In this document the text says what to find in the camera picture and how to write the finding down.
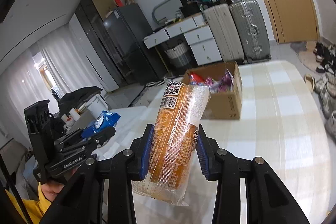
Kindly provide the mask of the left hand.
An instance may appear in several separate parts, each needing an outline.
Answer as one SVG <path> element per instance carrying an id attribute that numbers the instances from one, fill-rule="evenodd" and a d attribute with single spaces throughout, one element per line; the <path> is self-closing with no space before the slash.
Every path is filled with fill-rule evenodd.
<path id="1" fill-rule="evenodd" d="M 64 184 L 56 182 L 56 181 L 49 181 L 41 185 L 41 190 L 43 192 L 43 195 L 50 202 L 54 201 L 54 199 L 58 196 L 58 194 L 61 192 L 63 188 L 64 188 Z"/>

